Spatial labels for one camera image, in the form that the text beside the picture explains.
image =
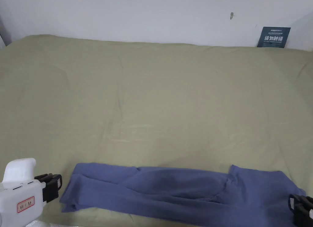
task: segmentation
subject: robot end effector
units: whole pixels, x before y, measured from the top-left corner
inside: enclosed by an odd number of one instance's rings
[[[17,159],[6,166],[0,183],[0,227],[22,227],[37,219],[48,202],[58,198],[62,176],[34,176],[34,158]]]

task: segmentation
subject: olive green fabric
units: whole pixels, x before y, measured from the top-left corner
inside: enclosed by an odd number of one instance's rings
[[[227,172],[281,170],[313,195],[313,55],[302,50],[29,36],[0,50],[1,172],[100,162]],[[42,220],[186,226],[107,210]]]

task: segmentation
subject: white wall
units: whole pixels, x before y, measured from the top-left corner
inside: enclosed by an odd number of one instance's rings
[[[286,47],[312,50],[313,0],[0,0],[0,33],[7,44],[54,34],[255,46],[263,26],[291,27]]]

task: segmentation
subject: sign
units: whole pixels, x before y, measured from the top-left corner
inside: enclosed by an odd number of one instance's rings
[[[290,27],[263,27],[258,47],[284,48]]]
[[[17,213],[21,213],[22,211],[32,207],[35,205],[35,197],[30,197],[25,199],[24,201],[17,204]]]

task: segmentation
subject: red label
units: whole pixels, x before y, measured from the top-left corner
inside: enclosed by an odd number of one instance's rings
[[[17,213],[21,213],[22,211],[25,211],[26,209],[32,207],[35,205],[35,197],[30,197],[28,199],[25,199],[24,201],[17,204]]]

